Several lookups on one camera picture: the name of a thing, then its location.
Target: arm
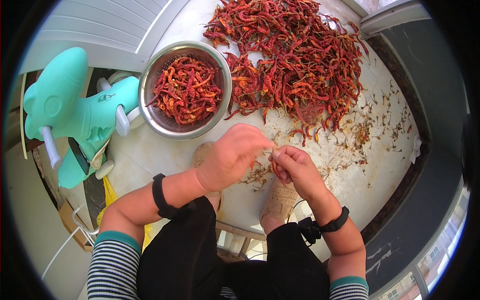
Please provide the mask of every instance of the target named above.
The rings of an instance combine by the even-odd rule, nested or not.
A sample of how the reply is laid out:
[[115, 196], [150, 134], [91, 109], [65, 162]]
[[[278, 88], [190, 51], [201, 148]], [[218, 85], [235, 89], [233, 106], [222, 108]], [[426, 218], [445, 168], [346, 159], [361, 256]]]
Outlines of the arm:
[[[247, 124], [230, 128], [215, 144], [199, 168], [163, 178], [162, 190], [167, 204], [180, 208], [208, 192], [220, 191], [237, 182], [257, 156], [273, 144]], [[100, 233], [119, 231], [133, 237], [139, 245], [144, 240], [144, 225], [161, 217], [152, 195], [152, 183], [130, 192], [105, 210]]]
[[[166, 202], [180, 208], [207, 193], [198, 181], [195, 169], [163, 178], [162, 190]], [[144, 226], [159, 221], [158, 208], [152, 195], [152, 182], [120, 197], [108, 206], [99, 233], [118, 231], [144, 242]]]
[[[305, 151], [286, 145], [275, 150], [269, 159], [278, 163], [279, 175], [285, 183], [293, 182], [300, 197], [312, 209], [318, 225], [323, 226], [341, 215], [340, 203], [327, 189]], [[323, 237], [332, 254], [328, 262], [330, 282], [347, 276], [365, 278], [365, 245], [350, 218], [341, 229], [324, 233]]]

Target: person's left hand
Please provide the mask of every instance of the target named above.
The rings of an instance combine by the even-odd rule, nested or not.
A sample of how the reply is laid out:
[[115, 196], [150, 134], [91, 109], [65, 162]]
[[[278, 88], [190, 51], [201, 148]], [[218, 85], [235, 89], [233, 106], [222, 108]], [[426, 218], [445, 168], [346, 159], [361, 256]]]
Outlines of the person's left hand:
[[198, 181], [207, 192], [221, 191], [237, 182], [264, 149], [275, 147], [258, 128], [239, 123], [213, 146], [197, 168]]

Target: gray handle grip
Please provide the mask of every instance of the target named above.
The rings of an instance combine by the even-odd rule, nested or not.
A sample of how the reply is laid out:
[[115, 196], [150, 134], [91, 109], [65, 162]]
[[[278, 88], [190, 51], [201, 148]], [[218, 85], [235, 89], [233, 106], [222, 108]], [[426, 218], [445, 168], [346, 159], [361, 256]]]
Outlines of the gray handle grip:
[[57, 151], [57, 146], [53, 141], [52, 127], [43, 126], [42, 128], [43, 140], [45, 141], [45, 147], [47, 148], [48, 157], [50, 158], [50, 165], [52, 169], [58, 170], [63, 163], [59, 152]]

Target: striped sleeve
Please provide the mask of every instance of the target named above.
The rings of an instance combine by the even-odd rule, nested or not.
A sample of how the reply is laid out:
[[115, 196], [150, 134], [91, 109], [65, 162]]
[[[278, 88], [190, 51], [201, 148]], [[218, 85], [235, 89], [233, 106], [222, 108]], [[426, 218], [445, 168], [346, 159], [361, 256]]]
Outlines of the striped sleeve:
[[88, 271], [88, 299], [138, 300], [140, 253], [140, 246], [132, 237], [116, 231], [100, 233]]
[[332, 282], [330, 300], [368, 300], [367, 281], [361, 277], [348, 276]]

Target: metal bowl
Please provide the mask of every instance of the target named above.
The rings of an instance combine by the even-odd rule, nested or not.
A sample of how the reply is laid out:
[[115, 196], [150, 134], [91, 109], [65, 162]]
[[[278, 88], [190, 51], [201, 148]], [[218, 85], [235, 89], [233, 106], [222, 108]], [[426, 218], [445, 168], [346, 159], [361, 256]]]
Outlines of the metal bowl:
[[[223, 95], [215, 113], [194, 124], [178, 125], [174, 118], [168, 118], [161, 109], [151, 105], [145, 107], [145, 105], [154, 97], [152, 91], [161, 71], [166, 70], [175, 59], [184, 56], [205, 61], [217, 67], [219, 71], [215, 74], [214, 82], [223, 91]], [[145, 122], [158, 134], [172, 140], [189, 140], [205, 134], [220, 121], [227, 110], [231, 92], [232, 77], [225, 58], [208, 44], [183, 41], [166, 46], [149, 60], [138, 85], [138, 107]]]

